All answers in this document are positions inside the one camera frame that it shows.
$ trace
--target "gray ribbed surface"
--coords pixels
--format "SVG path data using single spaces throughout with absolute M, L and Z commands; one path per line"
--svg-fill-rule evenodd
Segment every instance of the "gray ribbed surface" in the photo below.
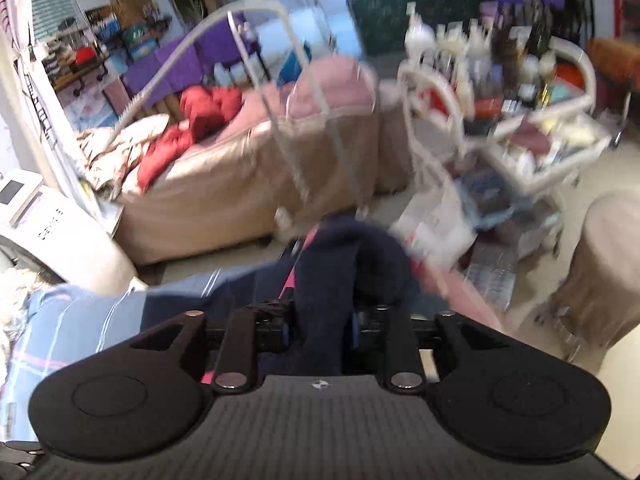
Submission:
M 252 394 L 225 397 L 156 456 L 108 466 L 52 457 L 29 480 L 617 478 L 593 456 L 556 466 L 492 460 L 457 443 L 423 400 L 390 394 L 370 376 L 329 378 L 322 390 L 314 380 L 272 376 Z

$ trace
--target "crumpled beige cloth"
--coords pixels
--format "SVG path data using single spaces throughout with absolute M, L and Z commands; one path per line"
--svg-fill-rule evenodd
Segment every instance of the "crumpled beige cloth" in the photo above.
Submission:
M 151 144 L 164 133 L 168 114 L 156 114 L 124 128 L 108 144 L 113 128 L 91 128 L 76 137 L 84 154 L 84 177 L 95 192 L 115 200 L 127 175 L 142 160 Z

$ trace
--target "silver screw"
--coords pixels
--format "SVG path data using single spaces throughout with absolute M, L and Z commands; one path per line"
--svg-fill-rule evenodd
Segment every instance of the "silver screw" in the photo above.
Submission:
M 233 390 L 246 384 L 246 376 L 239 372 L 227 372 L 216 377 L 216 384 L 222 388 Z
M 411 389 L 417 388 L 422 384 L 422 377 L 413 372 L 400 372 L 391 377 L 391 384 L 398 388 Z

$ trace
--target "round black disc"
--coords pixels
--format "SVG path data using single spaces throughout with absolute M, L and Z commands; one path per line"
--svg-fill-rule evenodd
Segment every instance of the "round black disc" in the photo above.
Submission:
M 592 375 L 554 358 L 529 365 L 501 349 L 471 358 L 437 386 L 443 427 L 476 450 L 517 462 L 564 462 L 597 444 L 609 395 Z
M 29 416 L 57 454 L 112 462 L 145 456 L 183 437 L 204 409 L 198 383 L 162 352 L 131 352 L 127 363 L 72 365 L 34 391 Z

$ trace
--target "white machine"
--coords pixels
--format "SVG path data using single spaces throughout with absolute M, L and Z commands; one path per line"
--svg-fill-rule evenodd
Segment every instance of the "white machine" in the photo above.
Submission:
M 95 294 L 144 286 L 100 224 L 30 171 L 0 181 L 0 248 Z

